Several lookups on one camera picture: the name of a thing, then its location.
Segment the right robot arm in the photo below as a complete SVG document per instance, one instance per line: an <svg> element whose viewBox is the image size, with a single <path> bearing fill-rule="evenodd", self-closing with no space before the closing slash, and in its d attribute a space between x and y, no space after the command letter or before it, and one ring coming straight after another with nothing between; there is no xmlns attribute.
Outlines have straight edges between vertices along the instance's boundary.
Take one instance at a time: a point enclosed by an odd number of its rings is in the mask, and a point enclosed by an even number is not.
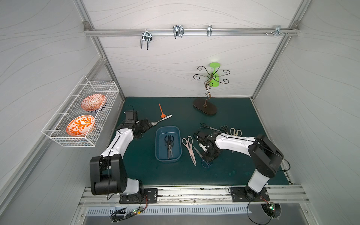
<svg viewBox="0 0 360 225"><path fill-rule="evenodd" d="M255 171L244 188L250 198L260 195L269 179L275 177L283 159L283 153L264 135L257 137L238 137L225 133L205 134L198 131L193 134L202 148L200 155L205 162L212 162L223 150L230 150L249 156Z"/></svg>

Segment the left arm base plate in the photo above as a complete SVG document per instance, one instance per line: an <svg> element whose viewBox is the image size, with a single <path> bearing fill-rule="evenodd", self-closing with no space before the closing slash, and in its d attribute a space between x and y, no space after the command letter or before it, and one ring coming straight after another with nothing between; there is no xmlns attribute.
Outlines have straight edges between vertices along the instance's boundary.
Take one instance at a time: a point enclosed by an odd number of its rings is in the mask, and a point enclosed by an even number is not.
<svg viewBox="0 0 360 225"><path fill-rule="evenodd" d="M144 188L136 194L120 195L119 204L146 204L158 202L157 188Z"/></svg>

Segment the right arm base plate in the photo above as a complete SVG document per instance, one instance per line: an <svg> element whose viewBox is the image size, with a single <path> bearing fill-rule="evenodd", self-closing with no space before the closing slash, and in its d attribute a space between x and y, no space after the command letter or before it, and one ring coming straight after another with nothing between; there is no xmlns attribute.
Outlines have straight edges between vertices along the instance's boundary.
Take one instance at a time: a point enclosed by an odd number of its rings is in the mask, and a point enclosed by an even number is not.
<svg viewBox="0 0 360 225"><path fill-rule="evenodd" d="M233 202L261 202L270 201L270 197L266 187L263 187L260 192L255 192L248 186L245 187L230 187L228 189Z"/></svg>

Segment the pink handled scissors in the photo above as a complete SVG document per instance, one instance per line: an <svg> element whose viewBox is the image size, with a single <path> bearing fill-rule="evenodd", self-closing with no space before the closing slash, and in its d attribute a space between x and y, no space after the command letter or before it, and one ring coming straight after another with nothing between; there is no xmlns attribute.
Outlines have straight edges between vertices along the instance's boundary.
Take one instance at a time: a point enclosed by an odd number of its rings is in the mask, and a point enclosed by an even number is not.
<svg viewBox="0 0 360 225"><path fill-rule="evenodd" d="M193 138L191 136L188 136L186 138L182 138L181 141L182 144L187 148L193 164L196 166L197 162L193 152Z"/></svg>

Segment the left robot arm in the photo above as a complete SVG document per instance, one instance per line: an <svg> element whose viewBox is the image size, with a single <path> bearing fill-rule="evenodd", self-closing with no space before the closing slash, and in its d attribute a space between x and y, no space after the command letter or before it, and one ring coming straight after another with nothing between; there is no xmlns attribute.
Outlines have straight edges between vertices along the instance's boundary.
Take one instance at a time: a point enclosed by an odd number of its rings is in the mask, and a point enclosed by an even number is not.
<svg viewBox="0 0 360 225"><path fill-rule="evenodd" d="M139 194L139 180L130 179L123 161L129 144L152 128L147 118L135 123L121 124L108 148L90 160L91 193L94 196L111 194Z"/></svg>

